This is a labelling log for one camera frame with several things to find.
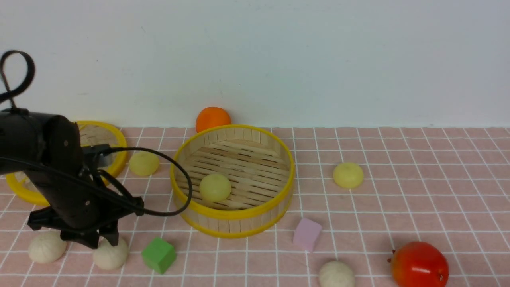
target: white grid line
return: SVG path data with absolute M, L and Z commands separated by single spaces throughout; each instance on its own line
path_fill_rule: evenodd
M 274 249 L 275 249 L 275 251 L 278 251 L 278 232 L 276 232 L 276 226 L 273 227 L 273 230 L 274 230 Z M 276 258 L 276 263 L 275 263 L 275 265 L 276 265 L 276 287 L 280 287 L 280 275 L 279 275 L 280 271 L 279 271 L 279 266 L 278 266 L 278 252 L 275 252 L 275 258 Z
M 299 211 L 300 211 L 300 214 L 301 214 L 301 218 L 303 218 L 303 216 L 304 216 L 303 215 L 303 200 L 302 200 L 302 197 L 301 197 L 301 195 L 302 195 L 301 194 L 301 185 L 299 184 L 299 172 L 298 172 L 298 168 L 297 168 L 298 158 L 297 158 L 297 155 L 296 155 L 295 152 L 294 152 L 294 162 L 295 162 L 295 167 L 296 167 L 296 179 L 292 179 L 292 180 L 296 181 L 297 192 L 298 192 L 298 197 L 299 197 Z M 324 183 L 322 184 L 322 188 L 323 188 L 324 193 L 325 193 Z M 333 236 L 333 233 L 331 233 L 331 236 L 333 238 L 333 244 L 334 244 L 335 243 L 335 237 Z M 304 253 L 304 258 L 305 258 L 306 263 L 307 263 L 308 285 L 311 286 L 312 285 L 312 279 L 310 278 L 310 262 L 308 261 L 308 253 L 307 252 Z
M 381 135 L 381 130 L 379 128 L 377 129 L 377 131 L 378 131 L 379 135 Z M 386 148 L 386 143 L 384 141 L 382 142 L 382 145 Z M 404 199 L 405 207 L 407 208 L 409 213 L 411 213 L 411 208 L 409 207 L 409 203 L 407 203 L 407 198 L 405 198 L 404 189 L 402 188 L 402 185 L 400 184 L 400 180 L 398 178 L 398 175 L 397 175 L 397 172 L 395 170 L 395 167 L 393 166 L 393 161 L 391 159 L 390 153 L 388 151 L 386 151 L 386 155 L 390 159 L 391 169 L 393 170 L 393 173 L 395 174 L 395 178 L 396 178 L 397 183 L 398 183 L 398 188 L 400 189 L 400 193 L 402 194 L 402 197 Z M 381 212 L 383 214 L 385 214 L 385 211 L 384 211 L 384 208 L 382 207 L 382 205 L 381 205 Z M 414 219 L 413 216 L 410 216 L 410 217 L 411 217 L 411 221 L 413 222 L 413 226 L 414 226 L 414 228 L 416 230 L 416 235 L 418 236 L 418 240 L 421 241 L 421 236 L 420 236 L 420 233 L 418 232 L 418 227 L 416 226 L 415 219 Z
M 142 130 L 140 131 L 140 137 L 138 138 L 138 142 L 136 143 L 136 146 L 138 146 L 140 144 L 140 139 L 141 139 L 141 136 L 143 134 L 143 130 L 145 128 L 142 128 Z M 149 180 L 147 181 L 147 186 L 145 187 L 145 194 L 143 195 L 143 200 L 145 200 L 145 195 L 147 194 L 147 191 L 149 190 L 149 186 L 150 186 L 150 179 L 152 178 L 152 175 L 149 176 Z M 135 220 L 135 226 L 133 228 L 133 230 L 136 230 L 136 226 L 138 224 L 138 220 L 140 218 L 139 217 L 136 217 L 136 220 Z M 128 247 L 128 250 L 131 250 L 131 247 L 133 246 L 133 239 L 135 238 L 135 233 L 133 232 L 133 234 L 131 235 L 131 238 L 129 240 L 129 242 L 126 242 L 127 243 L 127 247 Z M 124 270 L 125 270 L 125 264 L 122 265 L 122 269 L 120 270 L 120 276 L 119 276 L 119 280 L 117 281 L 117 287 L 120 287 L 120 282 L 122 281 L 122 276 L 124 275 Z
M 438 158 L 437 158 L 437 156 L 436 156 L 436 153 L 435 153 L 435 152 L 432 152 L 432 154 L 434 154 L 434 158 L 435 158 L 436 160 L 438 160 Z M 444 175 L 444 176 L 445 176 L 445 178 L 446 178 L 446 182 L 448 183 L 448 186 L 450 187 L 450 189 L 451 189 L 451 190 L 453 190 L 453 189 L 452 189 L 452 187 L 451 187 L 451 185 L 450 185 L 450 181 L 449 181 L 449 179 L 447 178 L 446 173 L 444 172 L 443 168 L 442 168 L 441 166 L 439 166 L 439 167 L 440 167 L 440 169 L 441 169 L 441 172 L 443 173 L 443 175 Z M 465 167 L 465 166 L 463 166 L 463 167 L 464 167 L 464 170 L 466 171 L 466 173 L 468 174 L 468 177 L 470 177 L 469 172 L 468 172 L 468 170 L 466 169 L 466 167 Z M 471 228 L 471 231 L 473 231 L 473 230 L 474 230 L 474 229 L 473 229 L 473 226 L 471 225 L 471 222 L 469 222 L 469 220 L 468 220 L 468 216 L 464 213 L 464 207 L 462 207 L 461 202 L 458 200 L 458 197 L 455 195 L 455 193 L 454 193 L 454 197 L 455 197 L 455 200 L 457 201 L 457 204 L 459 205 L 459 207 L 460 207 L 460 209 L 461 209 L 461 211 L 462 211 L 462 213 L 463 213 L 463 215 L 464 215 L 464 219 L 466 219 L 466 222 L 467 222 L 467 223 L 468 223 L 468 225 L 469 225 L 469 228 Z M 477 237 L 474 233 L 473 233 L 473 237 L 475 238 L 475 241 L 476 241 L 476 243 L 478 244 L 478 247 L 480 248 L 480 250 L 483 250 L 483 249 L 482 249 L 482 247 L 481 247 L 480 241 L 478 240 L 478 237 Z M 494 276 L 496 276 L 496 273 L 494 272 L 494 269 L 492 268 L 491 263 L 489 262 L 489 259 L 487 258 L 487 255 L 484 253 L 484 254 L 483 254 L 483 256 L 484 256 L 484 258 L 485 258 L 485 260 L 486 260 L 487 264 L 489 265 L 489 268 L 491 269 L 492 274 L 493 274 Z M 499 287 L 501 287 L 501 284 L 499 283 L 499 280 L 498 280 L 497 278 L 496 278 L 496 281 L 497 281 L 497 283 L 498 283 L 498 286 L 499 286 Z
M 359 129 L 356 129 L 356 132 L 358 133 L 358 136 L 359 136 L 360 135 Z M 359 138 L 359 140 L 360 140 L 361 148 L 363 149 L 363 141 L 361 141 L 361 138 Z M 363 150 L 363 156 L 365 157 L 365 160 L 368 161 L 367 154 L 365 152 L 366 151 Z M 368 169 L 368 174 L 370 175 L 370 178 L 372 178 L 372 171 L 370 169 Z M 377 202 L 379 203 L 379 208 L 382 212 L 383 205 L 381 204 L 381 199 L 380 199 L 379 195 L 377 194 L 377 187 L 375 186 L 375 182 L 373 180 L 372 180 L 372 186 L 375 190 L 375 194 L 376 194 L 375 196 L 377 197 Z M 391 247 L 393 249 L 395 249 L 395 243 L 393 242 L 393 238 L 391 237 L 391 234 L 390 234 L 390 226 L 388 225 L 388 220 L 386 219 L 386 215 L 384 213 L 382 214 L 382 218 L 384 219 L 384 224 L 386 225 L 386 230 L 388 231 L 388 235 L 390 236 Z
M 412 153 L 411 153 L 411 158 L 413 159 L 413 162 L 416 164 L 416 159 L 414 158 L 414 155 Z M 430 198 L 430 201 L 432 202 L 432 206 L 434 207 L 434 210 L 438 211 L 438 209 L 436 207 L 436 204 L 434 203 L 434 200 L 432 200 L 432 196 L 430 195 L 428 187 L 425 184 L 425 180 L 423 179 L 423 177 L 421 175 L 421 171 L 418 168 L 418 165 L 416 165 L 416 169 L 418 170 L 418 173 L 420 174 L 420 177 L 422 178 L 423 186 L 424 186 L 425 190 L 427 191 L 427 194 L 428 194 L 428 196 Z M 441 216 L 438 215 L 438 219 L 439 219 L 439 223 L 441 224 L 441 227 L 443 228 L 443 230 L 446 230 L 446 228 L 444 226 L 444 223 L 443 223 L 443 219 L 441 218 Z M 448 245 L 450 246 L 451 250 L 454 251 L 455 249 L 453 248 L 453 244 L 451 243 L 450 236 L 448 235 L 448 233 L 446 233 L 445 236 L 446 236 L 446 240 L 448 241 Z M 455 261 L 457 261 L 458 268 L 461 271 L 462 276 L 464 277 L 464 281 L 466 282 L 466 286 L 470 287 L 471 285 L 469 284 L 469 281 L 468 281 L 468 279 L 466 277 L 466 273 L 464 272 L 464 269 L 463 269 L 463 267 L 461 265 L 461 261 L 458 259 L 457 254 L 454 253 L 453 256 L 455 257 Z
M 338 140 L 338 132 L 337 132 L 336 129 L 335 129 L 335 134 L 337 136 L 338 148 L 340 149 L 340 141 Z M 340 159 L 341 159 L 341 162 L 344 161 L 344 157 L 343 157 L 342 153 L 340 153 Z M 363 238 L 363 233 L 361 232 L 360 219 L 358 217 L 358 212 L 356 210 L 356 205 L 354 203 L 354 196 L 352 196 L 352 191 L 351 190 L 349 190 L 349 193 L 350 193 L 351 202 L 352 202 L 352 210 L 354 211 L 354 217 L 356 218 L 356 224 L 358 226 L 358 233 L 359 233 L 360 239 L 361 239 L 361 246 L 363 247 L 363 252 L 365 254 L 365 260 L 367 261 L 368 274 L 370 276 L 370 281 L 372 282 L 372 286 L 375 287 L 374 277 L 372 276 L 372 268 L 370 266 L 370 259 L 368 257 L 368 253 L 367 253 L 367 246 L 365 244 L 365 239 Z

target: pink tiled surface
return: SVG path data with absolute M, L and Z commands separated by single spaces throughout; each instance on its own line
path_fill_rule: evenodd
M 449 287 L 510 286 L 510 133 L 503 128 L 272 128 L 292 150 L 296 189 L 288 213 L 261 234 L 219 240 L 192 230 L 180 217 L 129 216 L 119 223 L 131 254 L 121 270 L 93 266 L 90 250 L 70 244 L 53 264 L 32 264 L 36 235 L 25 226 L 33 206 L 0 180 L 1 286 L 318 286 L 317 273 L 332 259 L 348 263 L 357 287 L 396 286 L 386 260 L 392 249 L 422 240 L 449 260 Z M 123 128 L 131 146 L 173 155 L 190 137 L 186 128 Z M 366 180 L 355 190 L 331 178 L 354 161 Z M 151 209 L 173 208 L 169 165 L 149 179 L 127 169 L 119 176 Z M 322 225 L 318 246 L 292 245 L 301 217 Z M 154 274 L 141 251 L 161 236 L 178 257 L 165 275 Z

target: green cube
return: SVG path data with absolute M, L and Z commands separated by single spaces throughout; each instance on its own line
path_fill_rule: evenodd
M 164 274 L 177 258 L 177 254 L 172 244 L 156 237 L 142 251 L 142 257 L 147 267 Z

